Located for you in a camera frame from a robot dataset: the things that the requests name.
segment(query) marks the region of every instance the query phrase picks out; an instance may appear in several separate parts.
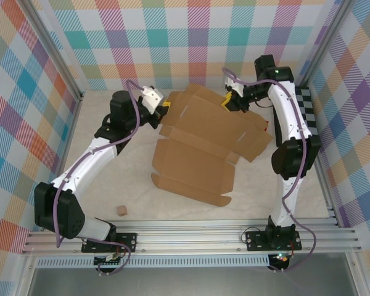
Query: cable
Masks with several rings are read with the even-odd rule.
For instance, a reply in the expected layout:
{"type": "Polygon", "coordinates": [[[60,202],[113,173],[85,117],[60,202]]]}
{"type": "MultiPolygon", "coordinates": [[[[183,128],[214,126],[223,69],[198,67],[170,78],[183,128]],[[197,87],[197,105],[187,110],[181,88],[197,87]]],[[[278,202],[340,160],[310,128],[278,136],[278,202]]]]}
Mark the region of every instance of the cable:
{"type": "MultiPolygon", "coordinates": [[[[67,180],[72,176],[72,173],[76,170],[76,168],[85,160],[87,159],[90,155],[93,155],[95,154],[96,152],[98,151],[101,151],[101,150],[104,150],[106,148],[109,148],[109,147],[112,147],[112,146],[115,146],[115,145],[118,145],[118,144],[121,144],[123,142],[126,142],[127,140],[130,140],[136,133],[137,133],[137,130],[139,129],[140,127],[140,114],[139,114],[139,110],[138,110],[138,106],[137,106],[137,100],[136,98],[134,97],[133,93],[131,92],[131,86],[134,86],[136,89],[139,89],[139,90],[144,90],[144,88],[142,88],[141,86],[137,85],[136,83],[134,83],[133,81],[131,80],[126,80],[125,82],[125,86],[126,86],[126,89],[128,90],[129,94],[130,94],[130,98],[131,98],[131,103],[133,105],[133,109],[134,109],[134,112],[136,114],[136,126],[134,127],[134,130],[131,132],[131,134],[123,139],[120,139],[120,140],[117,140],[113,143],[108,143],[106,145],[103,145],[103,146],[100,146],[100,147],[97,147],[95,149],[93,149],[91,152],[88,152],[88,153],[85,153],[82,157],[80,157],[79,160],[76,161],[76,163],[74,163],[74,165],[71,167],[71,169],[69,169],[68,173],[65,175],[65,178],[63,179],[63,181],[61,182],[61,184],[59,185],[59,188],[57,189],[56,191],[56,194],[55,194],[55,197],[54,197],[54,208],[53,208],[53,220],[54,220],[54,229],[55,229],[55,236],[56,236],[56,247],[59,248],[64,237],[60,237],[60,234],[59,234],[59,224],[58,224],[58,221],[57,221],[57,203],[59,201],[59,195],[60,193],[62,192],[63,190],[63,187],[65,186],[67,180]]],[[[94,241],[94,242],[98,242],[98,243],[101,243],[101,244],[107,244],[107,245],[117,245],[119,247],[123,247],[125,248],[125,250],[128,251],[129,255],[128,255],[128,258],[126,259],[125,263],[122,264],[120,267],[118,267],[117,269],[115,269],[114,271],[112,271],[111,273],[109,274],[106,274],[106,275],[111,275],[113,273],[117,273],[119,270],[121,270],[126,264],[128,264],[129,262],[129,259],[130,259],[130,249],[127,245],[124,245],[124,244],[120,244],[118,242],[107,242],[107,241],[102,241],[102,240],[95,240],[95,239],[89,239],[89,241],[94,241]]]]}
{"type": "Polygon", "coordinates": [[[294,243],[290,241],[290,248],[292,249],[292,253],[290,254],[292,257],[295,255],[294,243]]]}
{"type": "Polygon", "coordinates": [[[241,234],[241,236],[240,236],[240,241],[243,243],[243,244],[247,244],[246,242],[244,242],[243,240],[242,240],[242,236],[245,234],[245,232],[247,232],[247,230],[248,229],[251,229],[251,228],[255,228],[255,229],[257,229],[257,230],[259,230],[259,232],[261,232],[260,231],[260,229],[259,228],[257,228],[256,226],[250,226],[250,227],[248,227],[246,230],[244,230],[244,232],[241,234]]]}
{"type": "Polygon", "coordinates": [[[298,225],[299,227],[301,227],[304,230],[306,230],[309,233],[311,233],[311,235],[313,236],[313,246],[312,246],[310,252],[307,254],[307,256],[301,262],[299,262],[296,265],[293,265],[293,266],[291,266],[291,267],[289,267],[289,268],[286,269],[286,271],[293,270],[295,268],[298,268],[300,265],[304,264],[304,262],[306,262],[308,259],[310,259],[311,255],[313,254],[313,252],[315,250],[315,247],[316,247],[316,235],[315,235],[315,233],[310,228],[302,225],[292,215],[292,213],[290,212],[288,206],[285,203],[285,200],[293,193],[293,191],[295,190],[295,188],[296,188],[296,186],[297,186],[300,178],[302,177],[303,169],[304,169],[305,162],[306,162],[307,143],[306,143],[306,137],[304,135],[303,128],[302,128],[302,121],[300,120],[300,117],[298,115],[297,108],[296,108],[295,102],[293,100],[293,97],[290,95],[290,93],[288,92],[288,90],[282,84],[280,84],[280,82],[275,81],[275,80],[272,80],[272,79],[264,79],[264,80],[260,80],[260,81],[256,81],[256,82],[246,82],[246,81],[242,81],[242,80],[238,79],[237,76],[236,76],[236,74],[233,71],[230,71],[227,68],[222,68],[222,72],[226,76],[228,76],[230,79],[232,79],[234,82],[240,83],[240,84],[245,85],[245,86],[254,86],[254,85],[258,85],[258,84],[262,84],[262,83],[272,83],[272,84],[275,84],[276,86],[278,86],[279,88],[281,88],[282,91],[285,93],[285,95],[288,97],[288,99],[290,101],[290,104],[291,104],[291,106],[292,106],[292,108],[294,110],[295,117],[296,117],[296,122],[297,122],[297,126],[298,126],[298,129],[299,129],[299,132],[300,132],[300,136],[302,137],[303,155],[302,155],[302,161],[300,162],[300,168],[299,168],[299,171],[297,173],[296,179],[295,179],[292,187],[289,189],[288,193],[284,197],[282,197],[282,205],[284,206],[285,211],[289,214],[290,218],[293,220],[293,222],[296,225],[298,225]]]}
{"type": "Polygon", "coordinates": [[[89,241],[91,241],[91,242],[97,242],[97,243],[99,243],[99,244],[117,245],[117,246],[119,246],[119,247],[123,247],[123,248],[125,248],[125,250],[126,250],[126,251],[128,251],[128,256],[127,256],[127,258],[126,258],[126,261],[125,261],[121,266],[119,266],[119,267],[115,268],[115,269],[114,269],[113,271],[111,271],[110,273],[103,273],[103,272],[100,270],[100,266],[101,266],[101,264],[102,264],[102,263],[99,263],[99,264],[97,265],[97,270],[98,270],[98,272],[100,272],[100,274],[99,274],[99,275],[103,274],[104,276],[111,276],[111,275],[113,275],[113,274],[115,274],[115,273],[120,272],[120,271],[125,267],[125,265],[129,263],[129,261],[130,261],[130,253],[131,253],[131,251],[130,251],[130,248],[129,248],[127,245],[121,244],[121,243],[119,243],[119,242],[107,242],[107,241],[105,241],[105,240],[98,240],[98,239],[88,239],[88,240],[89,240],[89,241]]]}
{"type": "Polygon", "coordinates": [[[258,102],[255,102],[256,106],[258,106],[259,108],[271,108],[273,107],[273,104],[271,104],[270,106],[261,106],[258,104],[258,102]]]}

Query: cardboard flap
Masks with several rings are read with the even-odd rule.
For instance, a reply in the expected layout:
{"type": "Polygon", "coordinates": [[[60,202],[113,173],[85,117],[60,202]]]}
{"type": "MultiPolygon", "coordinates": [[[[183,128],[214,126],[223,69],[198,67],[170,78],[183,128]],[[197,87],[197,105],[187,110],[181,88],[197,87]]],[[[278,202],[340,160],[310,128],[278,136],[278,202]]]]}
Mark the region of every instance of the cardboard flap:
{"type": "Polygon", "coordinates": [[[261,115],[256,114],[255,112],[248,111],[247,113],[244,113],[237,111],[232,113],[236,114],[239,118],[247,120],[249,123],[256,125],[261,130],[266,129],[268,126],[268,122],[261,115]]]}
{"type": "Polygon", "coordinates": [[[166,139],[159,139],[156,143],[154,158],[152,159],[152,166],[157,171],[162,171],[165,161],[165,154],[168,148],[166,139]]]}
{"type": "Polygon", "coordinates": [[[199,99],[203,99],[219,107],[221,107],[222,102],[225,100],[220,94],[195,83],[189,83],[184,93],[197,96],[199,99]]]}
{"type": "Polygon", "coordinates": [[[225,159],[227,162],[232,163],[233,165],[235,165],[239,160],[239,156],[236,153],[216,145],[206,139],[197,137],[194,134],[187,133],[172,126],[163,125],[159,134],[167,138],[183,142],[202,151],[206,151],[211,155],[225,159]]]}
{"type": "Polygon", "coordinates": [[[220,106],[191,97],[175,127],[233,150],[238,139],[247,131],[249,123],[220,106]]]}
{"type": "Polygon", "coordinates": [[[199,202],[205,202],[217,207],[224,207],[232,200],[232,198],[229,196],[222,196],[205,191],[203,189],[194,188],[190,185],[178,181],[173,181],[172,179],[166,178],[164,176],[158,176],[154,173],[151,174],[151,178],[152,182],[159,189],[183,195],[190,199],[198,200],[199,202]]]}
{"type": "Polygon", "coordinates": [[[237,142],[234,149],[239,155],[243,156],[249,162],[252,162],[259,156],[273,139],[268,133],[251,126],[243,137],[237,142]]]}
{"type": "Polygon", "coordinates": [[[152,162],[160,175],[216,194],[232,191],[234,166],[223,159],[174,139],[158,140],[152,162]]]}
{"type": "MultiPolygon", "coordinates": [[[[216,92],[195,83],[189,83],[188,87],[185,89],[185,93],[192,96],[197,96],[198,98],[203,99],[219,107],[221,107],[221,104],[226,99],[225,97],[217,94],[216,92]]],[[[254,124],[263,130],[268,126],[266,120],[261,115],[255,112],[248,111],[247,113],[244,113],[238,111],[232,112],[232,114],[237,115],[243,120],[247,120],[251,124],[254,124]]]]}
{"type": "Polygon", "coordinates": [[[186,111],[187,103],[190,98],[190,96],[184,94],[183,92],[172,92],[167,98],[167,101],[171,102],[171,105],[167,114],[162,119],[162,124],[174,126],[181,118],[181,115],[184,113],[184,111],[186,111]]]}

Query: small wooden cube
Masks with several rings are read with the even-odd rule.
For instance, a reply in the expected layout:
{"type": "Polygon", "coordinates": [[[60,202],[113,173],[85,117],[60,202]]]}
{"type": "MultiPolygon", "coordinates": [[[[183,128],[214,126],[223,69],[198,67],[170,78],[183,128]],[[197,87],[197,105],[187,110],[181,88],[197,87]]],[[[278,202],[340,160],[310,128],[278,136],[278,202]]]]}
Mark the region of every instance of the small wooden cube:
{"type": "Polygon", "coordinates": [[[128,214],[128,209],[124,205],[117,207],[117,213],[119,217],[126,216],[128,214]]]}

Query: black and white checkerboard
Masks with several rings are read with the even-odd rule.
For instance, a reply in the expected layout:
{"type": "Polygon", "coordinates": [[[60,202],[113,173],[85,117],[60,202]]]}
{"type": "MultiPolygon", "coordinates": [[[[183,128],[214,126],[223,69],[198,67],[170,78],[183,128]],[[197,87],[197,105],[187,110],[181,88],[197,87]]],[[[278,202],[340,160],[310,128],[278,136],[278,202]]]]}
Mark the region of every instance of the black and white checkerboard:
{"type": "MultiPolygon", "coordinates": [[[[316,121],[313,110],[313,104],[311,102],[310,90],[308,88],[296,87],[295,93],[298,106],[300,107],[300,111],[303,115],[303,119],[307,124],[308,129],[310,130],[312,135],[317,135],[318,130],[316,129],[316,121]]],[[[281,136],[281,127],[279,126],[275,109],[274,109],[274,129],[276,133],[276,145],[278,147],[282,143],[282,136],[281,136]]]]}
{"type": "Polygon", "coordinates": [[[311,94],[308,88],[295,88],[296,99],[300,111],[303,115],[303,119],[307,124],[311,134],[317,135],[318,130],[316,129],[316,121],[313,111],[313,104],[311,103],[311,94]]]}

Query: gray floor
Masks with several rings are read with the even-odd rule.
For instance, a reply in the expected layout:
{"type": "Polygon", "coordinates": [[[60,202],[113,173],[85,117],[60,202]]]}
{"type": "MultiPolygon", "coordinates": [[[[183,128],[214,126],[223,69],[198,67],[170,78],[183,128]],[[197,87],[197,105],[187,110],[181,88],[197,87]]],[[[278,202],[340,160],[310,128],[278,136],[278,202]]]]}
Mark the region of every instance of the gray floor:
{"type": "Polygon", "coordinates": [[[287,274],[267,268],[128,268],[99,277],[93,269],[38,269],[29,296],[357,295],[354,291],[344,254],[316,254],[287,274]]]}

